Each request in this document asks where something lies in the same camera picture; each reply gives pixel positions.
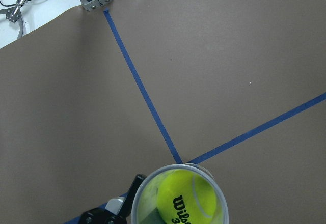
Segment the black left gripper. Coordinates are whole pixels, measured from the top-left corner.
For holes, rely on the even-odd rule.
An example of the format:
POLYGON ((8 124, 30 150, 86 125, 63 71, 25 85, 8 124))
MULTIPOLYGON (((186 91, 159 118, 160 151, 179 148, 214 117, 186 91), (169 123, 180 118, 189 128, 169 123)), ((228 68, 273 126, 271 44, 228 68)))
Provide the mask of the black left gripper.
POLYGON ((127 223, 130 216, 135 195, 146 179, 143 174, 137 174, 128 190, 126 197, 110 199, 105 208, 93 208, 84 212, 78 223, 81 224, 107 224, 107 223, 127 223))

